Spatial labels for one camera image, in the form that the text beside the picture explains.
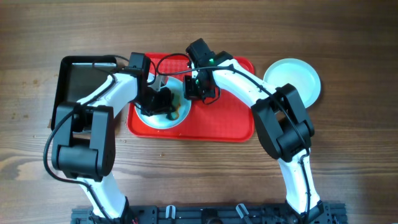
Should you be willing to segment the white plate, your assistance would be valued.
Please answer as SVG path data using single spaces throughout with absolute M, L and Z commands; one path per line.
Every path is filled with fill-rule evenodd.
M 141 114 L 141 110 L 135 107 L 139 119 L 147 126 L 154 129 L 170 129 L 178 126 L 189 114 L 192 102 L 187 100 L 183 96 L 183 83 L 177 78 L 168 77 L 168 80 L 164 87 L 170 89 L 174 94 L 173 105 L 176 108 L 176 112 L 179 114 L 179 118 L 175 121 L 168 120 L 167 114 L 158 114 L 153 116 L 145 116 Z
M 320 96 L 321 81 L 315 69 L 303 60 L 284 58 L 274 62 L 265 72 L 263 80 L 282 87 L 293 85 L 306 108 L 312 106 Z

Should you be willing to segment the green scrubbing sponge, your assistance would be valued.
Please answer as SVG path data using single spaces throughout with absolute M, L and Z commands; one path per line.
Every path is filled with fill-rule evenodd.
M 168 120 L 175 121 L 175 120 L 177 120 L 179 118 L 179 114 L 176 111 L 174 111 L 174 112 L 168 113 L 166 115 L 166 118 Z

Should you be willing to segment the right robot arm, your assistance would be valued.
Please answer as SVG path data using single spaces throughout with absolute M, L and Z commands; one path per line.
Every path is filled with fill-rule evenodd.
M 186 53 L 192 75 L 184 78 L 184 96 L 205 100 L 226 90 L 250 108 L 258 140 L 277 160 L 286 186 L 286 202 L 300 223 L 310 223 L 322 212 L 310 168 L 311 138 L 315 133 L 297 89 L 273 87 L 243 68 L 229 53 L 210 50 L 203 39 Z

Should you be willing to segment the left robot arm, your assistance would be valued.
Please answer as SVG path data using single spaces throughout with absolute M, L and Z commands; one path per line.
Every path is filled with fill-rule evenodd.
M 174 94 L 151 75 L 151 59 L 133 52 L 120 67 L 116 55 L 67 56 L 61 61 L 52 132 L 43 162 L 51 176 L 80 185 L 93 208 L 94 223 L 134 223 L 136 217 L 112 174 L 116 155 L 114 120 L 129 103 L 146 116 L 171 115 Z

